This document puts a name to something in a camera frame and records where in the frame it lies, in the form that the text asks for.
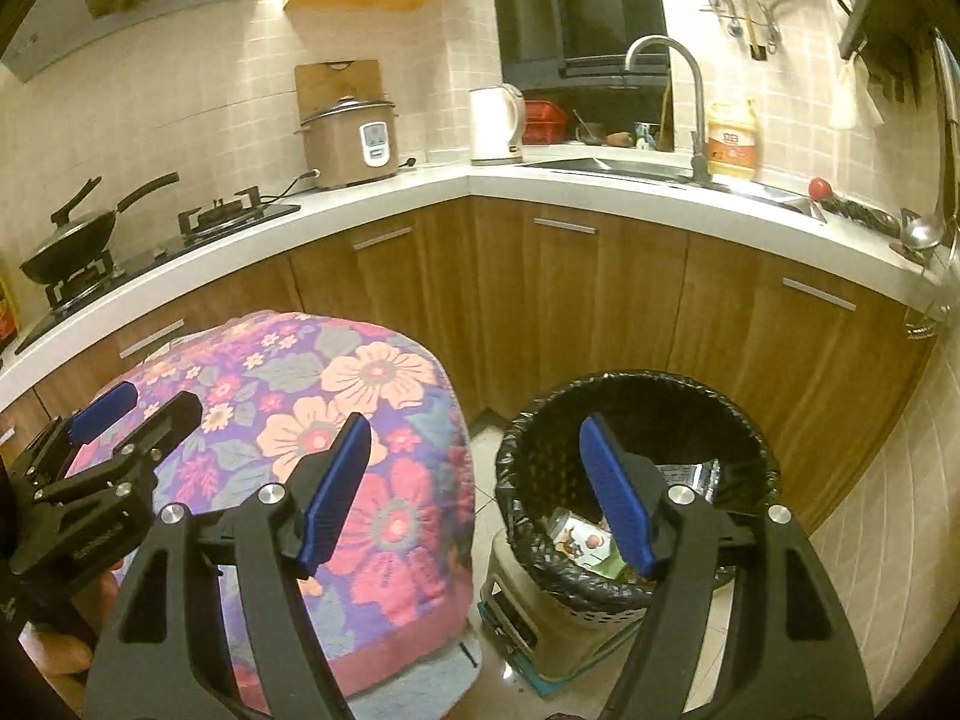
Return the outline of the left hand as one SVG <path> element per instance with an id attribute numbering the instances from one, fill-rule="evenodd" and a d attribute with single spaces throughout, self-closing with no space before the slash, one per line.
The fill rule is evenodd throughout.
<path id="1" fill-rule="evenodd" d="M 114 572 L 107 571 L 73 598 L 73 608 L 96 634 L 106 624 L 117 590 L 119 583 Z M 28 624 L 21 632 L 20 644 L 47 681 L 71 679 L 86 671 L 93 661 L 93 649 L 88 644 L 50 624 L 41 624 L 39 628 Z"/>

